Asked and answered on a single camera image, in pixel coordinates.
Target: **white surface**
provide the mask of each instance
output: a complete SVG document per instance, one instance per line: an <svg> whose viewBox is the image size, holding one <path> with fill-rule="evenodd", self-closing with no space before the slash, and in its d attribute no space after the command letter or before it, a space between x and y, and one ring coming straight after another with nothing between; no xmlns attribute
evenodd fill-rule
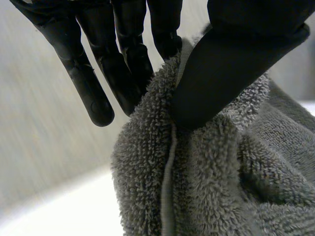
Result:
<svg viewBox="0 0 315 236"><path fill-rule="evenodd" d="M315 116L315 103L302 105ZM110 174L85 181L71 191L7 222L0 236L122 236Z"/></svg>

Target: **gray towel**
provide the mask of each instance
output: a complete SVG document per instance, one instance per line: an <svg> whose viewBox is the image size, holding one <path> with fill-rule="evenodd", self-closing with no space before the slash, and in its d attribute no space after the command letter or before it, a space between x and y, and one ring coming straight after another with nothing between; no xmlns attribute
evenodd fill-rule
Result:
<svg viewBox="0 0 315 236"><path fill-rule="evenodd" d="M314 236L315 118L265 73L204 127L175 127L191 50L157 72L115 145L125 235Z"/></svg>

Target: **gray wall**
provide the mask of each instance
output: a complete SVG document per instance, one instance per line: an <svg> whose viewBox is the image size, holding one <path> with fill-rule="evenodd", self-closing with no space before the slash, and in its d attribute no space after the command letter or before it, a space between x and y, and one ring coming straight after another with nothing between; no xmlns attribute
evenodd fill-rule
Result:
<svg viewBox="0 0 315 236"><path fill-rule="evenodd" d="M314 17L309 22L315 27ZM208 22L206 1L184 1L179 35L191 37ZM109 158L127 121L106 84L85 36L84 46L116 112L106 128L94 126L53 48L9 1L0 7L0 217L41 194L97 168ZM162 63L154 48L149 16L144 41L154 69ZM272 70L296 99L314 99L314 35Z"/></svg>

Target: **robotic hand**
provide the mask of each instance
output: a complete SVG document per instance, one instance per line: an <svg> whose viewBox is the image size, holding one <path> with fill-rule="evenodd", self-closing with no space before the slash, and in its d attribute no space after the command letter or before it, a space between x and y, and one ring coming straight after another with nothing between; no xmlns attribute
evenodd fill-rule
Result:
<svg viewBox="0 0 315 236"><path fill-rule="evenodd" d="M81 25L95 59L126 115L146 92L153 69L143 44L146 0L10 0L54 47L97 126L114 111L81 44ZM176 34L182 0L147 0L155 46L164 60L182 41ZM119 53L116 34L120 44Z"/></svg>

